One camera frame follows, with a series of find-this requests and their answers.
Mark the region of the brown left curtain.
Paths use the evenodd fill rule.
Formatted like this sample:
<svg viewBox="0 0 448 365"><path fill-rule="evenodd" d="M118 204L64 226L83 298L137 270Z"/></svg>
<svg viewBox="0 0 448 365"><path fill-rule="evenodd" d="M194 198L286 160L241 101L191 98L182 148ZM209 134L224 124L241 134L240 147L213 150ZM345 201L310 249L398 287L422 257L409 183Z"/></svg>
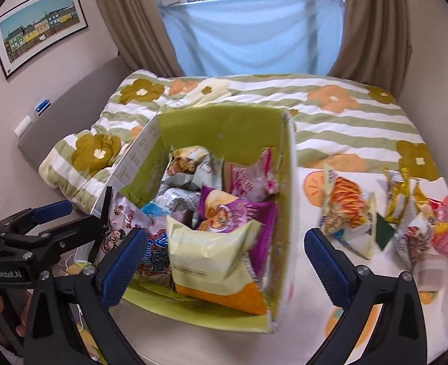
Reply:
<svg viewBox="0 0 448 365"><path fill-rule="evenodd" d="M174 46L155 0L95 0L127 66L159 77L182 77Z"/></svg>

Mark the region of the purple snack bag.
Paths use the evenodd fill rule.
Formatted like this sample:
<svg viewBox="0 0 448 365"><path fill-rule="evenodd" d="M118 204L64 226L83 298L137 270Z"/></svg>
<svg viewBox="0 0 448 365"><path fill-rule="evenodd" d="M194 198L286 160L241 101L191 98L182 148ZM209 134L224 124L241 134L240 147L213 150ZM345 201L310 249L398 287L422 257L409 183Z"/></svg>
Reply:
<svg viewBox="0 0 448 365"><path fill-rule="evenodd" d="M253 203L223 190L203 186L199 204L202 221L200 231L229 233L250 220L261 223L254 246L248 256L258 280L262 280L268 263L268 253L273 238L277 216L276 204L272 201Z"/></svg>

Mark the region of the red pink snack bag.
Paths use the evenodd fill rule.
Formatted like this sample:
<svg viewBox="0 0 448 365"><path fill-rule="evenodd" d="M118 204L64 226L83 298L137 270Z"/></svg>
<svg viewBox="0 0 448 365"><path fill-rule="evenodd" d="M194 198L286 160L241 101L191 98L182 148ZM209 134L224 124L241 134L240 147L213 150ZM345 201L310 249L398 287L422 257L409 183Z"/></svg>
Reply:
<svg viewBox="0 0 448 365"><path fill-rule="evenodd" d="M448 257L448 196L443 200L429 200L433 211L432 247Z"/></svg>

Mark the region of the grey bed headboard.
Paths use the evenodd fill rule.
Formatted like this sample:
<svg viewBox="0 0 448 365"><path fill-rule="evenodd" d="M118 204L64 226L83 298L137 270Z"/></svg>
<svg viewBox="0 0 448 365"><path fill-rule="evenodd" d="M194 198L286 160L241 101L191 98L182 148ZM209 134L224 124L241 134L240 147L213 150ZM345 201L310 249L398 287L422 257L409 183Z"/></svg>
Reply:
<svg viewBox="0 0 448 365"><path fill-rule="evenodd" d="M36 118L18 142L18 149L35 169L68 134L88 129L100 116L109 97L131 73L117 56L80 79Z"/></svg>

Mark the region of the framed houses picture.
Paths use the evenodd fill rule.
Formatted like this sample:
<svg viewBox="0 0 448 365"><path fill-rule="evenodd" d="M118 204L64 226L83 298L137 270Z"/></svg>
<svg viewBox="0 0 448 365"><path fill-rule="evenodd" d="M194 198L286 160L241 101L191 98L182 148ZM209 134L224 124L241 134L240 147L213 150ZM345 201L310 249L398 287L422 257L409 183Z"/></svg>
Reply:
<svg viewBox="0 0 448 365"><path fill-rule="evenodd" d="M54 44L88 27L79 0L26 0L0 16L0 67L6 78Z"/></svg>

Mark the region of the orange chips bag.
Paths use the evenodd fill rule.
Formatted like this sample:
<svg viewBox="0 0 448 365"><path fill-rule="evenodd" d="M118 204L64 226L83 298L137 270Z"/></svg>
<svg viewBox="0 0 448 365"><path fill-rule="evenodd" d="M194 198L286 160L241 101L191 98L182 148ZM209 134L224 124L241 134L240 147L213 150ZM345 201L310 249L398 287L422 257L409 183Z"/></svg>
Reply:
<svg viewBox="0 0 448 365"><path fill-rule="evenodd" d="M324 166L323 178L320 230L363 259L371 259L377 237L375 194L329 165Z"/></svg>

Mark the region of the light blue window cloth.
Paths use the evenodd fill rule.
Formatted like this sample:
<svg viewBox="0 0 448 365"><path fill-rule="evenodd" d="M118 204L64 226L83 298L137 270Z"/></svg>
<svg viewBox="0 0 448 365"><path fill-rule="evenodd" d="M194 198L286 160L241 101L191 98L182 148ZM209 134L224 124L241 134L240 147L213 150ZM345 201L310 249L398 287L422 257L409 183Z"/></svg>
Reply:
<svg viewBox="0 0 448 365"><path fill-rule="evenodd" d="M324 76L343 35L343 0L208 0L160 12L189 77Z"/></svg>

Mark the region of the yellow orange snack bag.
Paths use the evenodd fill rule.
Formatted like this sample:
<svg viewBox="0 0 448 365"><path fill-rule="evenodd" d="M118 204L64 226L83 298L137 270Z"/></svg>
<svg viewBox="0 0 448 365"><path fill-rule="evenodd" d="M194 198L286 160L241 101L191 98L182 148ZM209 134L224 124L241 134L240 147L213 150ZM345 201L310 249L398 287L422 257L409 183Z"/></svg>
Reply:
<svg viewBox="0 0 448 365"><path fill-rule="evenodd" d="M261 229L255 220L228 233L196 231L167 218L168 257L177 293L251 315L267 313L248 251Z"/></svg>

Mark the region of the blue object on headboard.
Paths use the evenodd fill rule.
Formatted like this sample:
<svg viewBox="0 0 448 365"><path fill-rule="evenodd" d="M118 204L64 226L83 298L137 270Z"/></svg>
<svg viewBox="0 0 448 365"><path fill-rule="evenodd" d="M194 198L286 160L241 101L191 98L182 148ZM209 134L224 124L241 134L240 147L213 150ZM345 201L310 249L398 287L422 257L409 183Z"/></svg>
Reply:
<svg viewBox="0 0 448 365"><path fill-rule="evenodd" d="M51 105L51 101L49 99L44 99L38 102L34 109L34 114L36 117L39 117L47 108Z"/></svg>

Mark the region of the light blue snack bag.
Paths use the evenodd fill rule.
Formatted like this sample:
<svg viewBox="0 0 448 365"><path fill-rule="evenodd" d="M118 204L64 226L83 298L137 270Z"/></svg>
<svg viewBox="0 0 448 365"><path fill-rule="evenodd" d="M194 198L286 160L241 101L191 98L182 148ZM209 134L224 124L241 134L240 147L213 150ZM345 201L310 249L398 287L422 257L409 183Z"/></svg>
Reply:
<svg viewBox="0 0 448 365"><path fill-rule="evenodd" d="M143 212L143 214L145 214L145 216L148 216L148 218L150 218L151 220L154 220L157 217L162 217L170 214L170 211L160 207L155 202L148 202L141 208L141 211Z"/></svg>

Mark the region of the cartoon face snack bag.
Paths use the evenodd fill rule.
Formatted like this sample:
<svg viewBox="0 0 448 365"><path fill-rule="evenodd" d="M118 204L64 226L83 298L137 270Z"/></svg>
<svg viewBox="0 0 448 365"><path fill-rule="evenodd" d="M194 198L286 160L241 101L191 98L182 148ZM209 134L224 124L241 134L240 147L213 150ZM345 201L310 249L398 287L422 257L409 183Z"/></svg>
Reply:
<svg viewBox="0 0 448 365"><path fill-rule="evenodd" d="M149 217L130 200L116 192L109 207L108 231L99 246L96 262L100 262L107 253L118 248L131 229L140 228L145 233L147 245L137 273L143 280L172 287L166 222L165 214Z"/></svg>

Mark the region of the brown curtain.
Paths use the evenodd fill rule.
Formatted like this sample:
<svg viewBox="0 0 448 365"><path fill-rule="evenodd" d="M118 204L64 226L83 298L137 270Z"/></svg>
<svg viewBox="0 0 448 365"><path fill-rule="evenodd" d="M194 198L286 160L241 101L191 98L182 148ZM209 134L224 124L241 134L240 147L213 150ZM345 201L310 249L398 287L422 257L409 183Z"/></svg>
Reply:
<svg viewBox="0 0 448 365"><path fill-rule="evenodd" d="M412 52L407 0L345 0L342 42L330 77L398 98Z"/></svg>
<svg viewBox="0 0 448 365"><path fill-rule="evenodd" d="M95 0L127 66L159 77L182 77L174 46L155 0Z"/></svg>

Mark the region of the pale green snack bag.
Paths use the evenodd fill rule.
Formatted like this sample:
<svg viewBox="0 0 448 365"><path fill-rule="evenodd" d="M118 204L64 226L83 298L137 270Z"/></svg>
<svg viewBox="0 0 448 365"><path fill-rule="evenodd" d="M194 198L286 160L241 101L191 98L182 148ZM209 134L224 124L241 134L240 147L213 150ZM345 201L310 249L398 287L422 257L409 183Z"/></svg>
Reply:
<svg viewBox="0 0 448 365"><path fill-rule="evenodd" d="M203 186L222 189L223 159L202 146L175 148L169 153L161 184L191 191Z"/></svg>

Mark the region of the pink white snack bag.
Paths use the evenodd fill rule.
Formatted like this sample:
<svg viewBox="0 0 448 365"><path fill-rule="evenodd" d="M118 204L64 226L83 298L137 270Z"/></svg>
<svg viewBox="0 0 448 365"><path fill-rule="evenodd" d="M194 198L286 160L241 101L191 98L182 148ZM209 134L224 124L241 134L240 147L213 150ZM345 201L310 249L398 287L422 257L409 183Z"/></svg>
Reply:
<svg viewBox="0 0 448 365"><path fill-rule="evenodd" d="M224 162L224 191L252 203L266 201L279 192L276 149L265 148L254 164Z"/></svg>

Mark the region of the brown right curtain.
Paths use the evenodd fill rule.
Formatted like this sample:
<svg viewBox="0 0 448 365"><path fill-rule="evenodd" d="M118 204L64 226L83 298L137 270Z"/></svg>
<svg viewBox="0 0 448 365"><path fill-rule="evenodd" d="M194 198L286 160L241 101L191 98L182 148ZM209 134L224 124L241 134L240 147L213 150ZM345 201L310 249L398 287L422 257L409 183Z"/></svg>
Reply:
<svg viewBox="0 0 448 365"><path fill-rule="evenodd" d="M342 42L330 77L398 98L412 52L407 0L345 0Z"/></svg>

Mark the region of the floral striped quilt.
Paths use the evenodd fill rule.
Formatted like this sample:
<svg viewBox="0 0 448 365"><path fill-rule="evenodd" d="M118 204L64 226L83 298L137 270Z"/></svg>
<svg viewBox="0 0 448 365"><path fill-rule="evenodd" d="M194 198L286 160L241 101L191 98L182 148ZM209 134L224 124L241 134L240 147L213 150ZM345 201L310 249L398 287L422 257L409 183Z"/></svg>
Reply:
<svg viewBox="0 0 448 365"><path fill-rule="evenodd" d="M160 78L145 70L122 81L91 127L58 141L40 163L39 175L89 212L117 163L158 111L217 102L289 109L302 167L407 169L415 178L439 177L414 124L394 97L378 87L305 74Z"/></svg>

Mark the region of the dark green snack packet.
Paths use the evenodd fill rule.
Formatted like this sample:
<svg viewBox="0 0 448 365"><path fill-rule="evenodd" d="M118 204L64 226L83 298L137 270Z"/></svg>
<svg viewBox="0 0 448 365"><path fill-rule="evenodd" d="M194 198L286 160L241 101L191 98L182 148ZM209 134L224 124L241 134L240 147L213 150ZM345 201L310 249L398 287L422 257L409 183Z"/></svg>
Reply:
<svg viewBox="0 0 448 365"><path fill-rule="evenodd" d="M380 214L377 214L376 243L381 251L384 251L395 233L395 229Z"/></svg>

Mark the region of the gold candy bag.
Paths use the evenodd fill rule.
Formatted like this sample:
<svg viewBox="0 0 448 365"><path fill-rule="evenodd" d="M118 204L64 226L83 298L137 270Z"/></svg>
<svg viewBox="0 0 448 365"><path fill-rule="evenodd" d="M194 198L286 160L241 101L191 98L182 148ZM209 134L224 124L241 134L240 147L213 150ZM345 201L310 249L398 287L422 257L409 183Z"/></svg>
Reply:
<svg viewBox="0 0 448 365"><path fill-rule="evenodd" d="M398 224L410 199L410 175L407 168L392 171L384 168L383 173L387 184L387 203L384 220L391 224Z"/></svg>

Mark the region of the green cardboard box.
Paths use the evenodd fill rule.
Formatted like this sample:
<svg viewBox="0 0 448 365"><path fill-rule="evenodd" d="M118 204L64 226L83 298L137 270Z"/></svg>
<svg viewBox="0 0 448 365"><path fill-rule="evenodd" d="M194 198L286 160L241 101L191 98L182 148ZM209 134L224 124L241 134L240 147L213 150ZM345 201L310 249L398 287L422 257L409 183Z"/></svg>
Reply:
<svg viewBox="0 0 448 365"><path fill-rule="evenodd" d="M284 108L222 103L156 115L104 188L114 200L166 210L161 269L136 274L124 300L214 330L272 333L293 289L297 159Z"/></svg>

